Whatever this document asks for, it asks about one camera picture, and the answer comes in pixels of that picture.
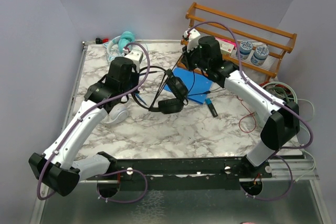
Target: headphone ear cup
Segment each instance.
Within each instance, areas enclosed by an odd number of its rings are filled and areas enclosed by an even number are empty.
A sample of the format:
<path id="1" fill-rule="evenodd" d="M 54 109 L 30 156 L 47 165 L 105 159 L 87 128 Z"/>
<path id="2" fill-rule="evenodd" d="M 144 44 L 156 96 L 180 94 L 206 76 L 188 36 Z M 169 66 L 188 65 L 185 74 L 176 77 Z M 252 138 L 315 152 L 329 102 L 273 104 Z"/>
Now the headphone ear cup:
<path id="1" fill-rule="evenodd" d="M 163 114 L 173 114 L 183 109 L 183 102 L 177 98 L 159 101 L 157 105 Z"/>
<path id="2" fill-rule="evenodd" d="M 178 95 L 178 90 L 176 88 L 176 85 L 175 85 L 175 77 L 170 77 L 168 79 L 168 82 L 167 82 L 167 86 L 169 87 L 170 91 L 174 94 L 175 97 L 177 97 L 176 95 Z"/>
<path id="3" fill-rule="evenodd" d="M 174 96 L 180 101 L 183 101 L 186 98 L 188 94 L 188 88 L 185 86 L 180 77 L 170 77 L 168 79 L 167 86 L 174 94 Z"/>

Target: cable connector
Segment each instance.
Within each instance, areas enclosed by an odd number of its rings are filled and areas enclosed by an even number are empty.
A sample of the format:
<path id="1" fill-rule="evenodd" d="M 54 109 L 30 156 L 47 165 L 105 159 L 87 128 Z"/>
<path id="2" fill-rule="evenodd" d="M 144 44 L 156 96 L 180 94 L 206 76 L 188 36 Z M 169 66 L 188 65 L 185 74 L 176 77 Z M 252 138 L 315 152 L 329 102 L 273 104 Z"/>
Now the cable connector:
<path id="1" fill-rule="evenodd" d="M 171 69 L 167 69 L 164 73 L 165 73 L 165 75 L 168 76 L 168 77 L 170 77 L 170 76 L 173 75 L 173 71 L 172 71 Z"/>
<path id="2" fill-rule="evenodd" d="M 125 55 L 128 55 L 129 53 L 130 53 L 130 49 L 128 48 L 128 47 L 124 47 L 123 49 L 122 49 L 122 52 L 125 54 Z"/>
<path id="3" fill-rule="evenodd" d="M 97 44 L 97 45 L 104 44 L 104 43 L 106 43 L 106 42 L 108 42 L 108 41 L 109 41 L 108 38 L 105 38 L 105 39 L 96 38 L 96 44 Z"/>
<path id="4" fill-rule="evenodd" d="M 182 38 L 185 40 L 185 41 L 188 41 L 189 40 L 189 36 L 190 36 L 190 32 L 187 30 L 183 33 L 182 35 Z"/>

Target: red cable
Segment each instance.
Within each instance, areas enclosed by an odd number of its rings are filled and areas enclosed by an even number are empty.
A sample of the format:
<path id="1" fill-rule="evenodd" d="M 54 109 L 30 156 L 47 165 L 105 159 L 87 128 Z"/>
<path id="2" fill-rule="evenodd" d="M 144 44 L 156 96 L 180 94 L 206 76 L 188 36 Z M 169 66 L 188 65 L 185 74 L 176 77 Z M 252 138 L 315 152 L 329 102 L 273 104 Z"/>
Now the red cable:
<path id="1" fill-rule="evenodd" d="M 257 178 L 259 178 L 259 177 L 260 177 L 260 173 L 258 173 L 257 177 L 255 177 L 255 179 L 253 180 L 253 183 L 255 183 Z"/>
<path id="2" fill-rule="evenodd" d="M 243 105 L 243 100 L 242 100 L 242 99 L 240 99 L 239 97 L 237 97 L 237 99 L 240 101 L 240 103 L 242 104 L 242 106 L 243 106 L 244 108 L 246 108 L 246 110 L 249 112 L 248 115 L 243 116 L 243 117 L 239 120 L 238 126 L 239 126 L 239 128 L 240 128 L 240 130 L 241 130 L 242 132 L 244 132 L 244 133 L 251 133 L 251 132 L 254 131 L 254 130 L 256 129 L 256 127 L 257 127 L 257 121 L 256 121 L 255 117 L 253 116 L 254 113 L 250 112 L 250 110 L 249 110 L 245 105 Z M 244 131 L 244 130 L 242 129 L 242 127 L 241 127 L 240 124 L 241 124 L 242 120 L 245 119 L 245 118 L 248 117 L 248 116 L 252 116 L 252 118 L 253 118 L 253 120 L 254 120 L 254 128 L 253 128 L 251 131 Z"/>

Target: screw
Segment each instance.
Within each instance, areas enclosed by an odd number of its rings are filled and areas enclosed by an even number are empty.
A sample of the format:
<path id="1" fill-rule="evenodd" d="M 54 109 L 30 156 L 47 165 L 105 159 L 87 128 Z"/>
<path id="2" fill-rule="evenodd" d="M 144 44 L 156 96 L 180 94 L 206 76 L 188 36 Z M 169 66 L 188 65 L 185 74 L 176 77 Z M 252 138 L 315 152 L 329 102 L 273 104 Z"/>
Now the screw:
<path id="1" fill-rule="evenodd" d="M 272 172 L 272 168 L 268 165 L 268 166 L 265 167 L 265 171 L 267 173 L 271 173 Z"/>
<path id="2" fill-rule="evenodd" d="M 224 172 L 225 172 L 226 174 L 230 174 L 230 173 L 231 173 L 231 167 L 229 167 L 229 166 L 225 166 L 225 168 L 224 168 Z"/>

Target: white headphones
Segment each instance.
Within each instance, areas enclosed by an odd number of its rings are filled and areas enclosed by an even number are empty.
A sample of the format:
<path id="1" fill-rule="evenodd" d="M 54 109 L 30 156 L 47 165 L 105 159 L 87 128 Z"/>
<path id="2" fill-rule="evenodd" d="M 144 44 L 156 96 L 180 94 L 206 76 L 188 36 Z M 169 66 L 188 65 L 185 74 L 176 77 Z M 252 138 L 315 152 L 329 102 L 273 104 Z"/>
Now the white headphones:
<path id="1" fill-rule="evenodd" d="M 129 116 L 129 111 L 124 104 L 117 104 L 113 107 L 110 114 L 108 114 L 101 123 L 105 125 L 116 125 L 124 121 Z"/>

